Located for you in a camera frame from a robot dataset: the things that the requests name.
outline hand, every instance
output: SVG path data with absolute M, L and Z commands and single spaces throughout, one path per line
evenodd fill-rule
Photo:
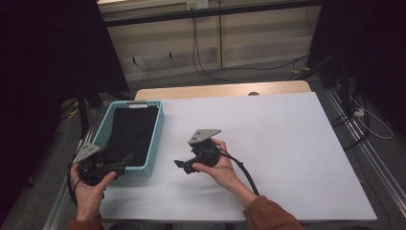
M 227 154 L 227 147 L 224 141 L 220 141 L 215 138 L 212 138 L 212 141 L 219 146 L 222 153 Z M 222 155 L 220 155 L 220 159 L 214 167 L 209 167 L 201 163 L 194 163 L 192 167 L 197 171 L 210 175 L 214 181 L 217 182 L 217 184 L 226 190 L 230 190 L 233 185 L 239 182 L 236 172 L 233 169 L 231 160 Z
M 80 180 L 79 165 L 76 164 L 71 170 L 72 185 L 78 185 L 75 194 L 78 201 L 78 215 L 76 220 L 86 221 L 96 219 L 100 213 L 103 191 L 108 184 L 116 177 L 116 172 L 110 172 L 96 186 L 90 186 Z
M 212 138 L 212 141 L 219 146 L 222 153 L 227 154 L 225 142 L 215 138 Z M 194 163 L 192 167 L 197 171 L 210 175 L 217 184 L 230 191 L 244 207 L 247 207 L 258 197 L 239 180 L 228 157 L 220 155 L 220 159 L 214 167 L 200 163 Z

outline metal bracket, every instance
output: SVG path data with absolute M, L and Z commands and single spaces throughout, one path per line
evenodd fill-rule
M 192 136 L 191 140 L 189 140 L 189 144 L 197 144 L 204 142 L 205 140 L 213 137 L 217 133 L 220 133 L 221 129 L 198 129 L 194 135 Z
M 101 149 L 100 147 L 95 146 L 90 142 L 85 142 L 80 147 L 78 155 L 76 156 L 76 158 L 74 160 L 74 164 L 77 164 L 77 163 L 83 161 L 87 157 L 89 157 L 89 156 L 95 154 L 96 152 L 98 152 L 100 149 Z

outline right hand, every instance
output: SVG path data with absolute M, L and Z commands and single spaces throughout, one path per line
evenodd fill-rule
M 227 154 L 226 143 L 224 141 L 212 138 L 212 141 L 219 146 L 221 152 Z M 231 190 L 231 188 L 240 183 L 236 172 L 233 169 L 233 164 L 231 160 L 223 155 L 220 155 L 220 159 L 214 167 L 209 167 L 201 163 L 194 163 L 192 167 L 203 173 L 210 175 L 217 184 L 224 187 L 226 190 Z
M 222 149 L 222 153 L 227 154 L 226 143 L 212 138 L 214 143 Z M 217 184 L 230 191 L 242 204 L 247 207 L 258 196 L 248 189 L 236 175 L 230 158 L 220 155 L 220 159 L 214 167 L 209 167 L 201 163 L 194 163 L 192 167 L 203 173 L 210 175 Z

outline power outlet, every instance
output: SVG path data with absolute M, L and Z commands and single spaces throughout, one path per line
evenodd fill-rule
M 197 10 L 197 2 L 196 1 L 189 1 L 186 2 L 186 10 L 192 11 L 192 10 Z
M 198 9 L 207 9 L 209 7 L 209 0 L 197 0 Z

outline black curtain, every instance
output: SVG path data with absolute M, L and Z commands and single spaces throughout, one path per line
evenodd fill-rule
M 0 75 L 1 224 L 46 155 L 60 106 L 77 96 L 79 83 L 98 91 L 128 88 L 94 0 L 0 0 Z
M 336 1 L 322 6 L 306 64 L 312 67 L 329 54 L 339 54 L 349 65 L 349 77 L 358 80 L 359 89 L 404 133 L 405 10 L 399 1 Z M 341 65 L 331 62 L 320 73 L 323 86 L 331 86 L 341 77 Z

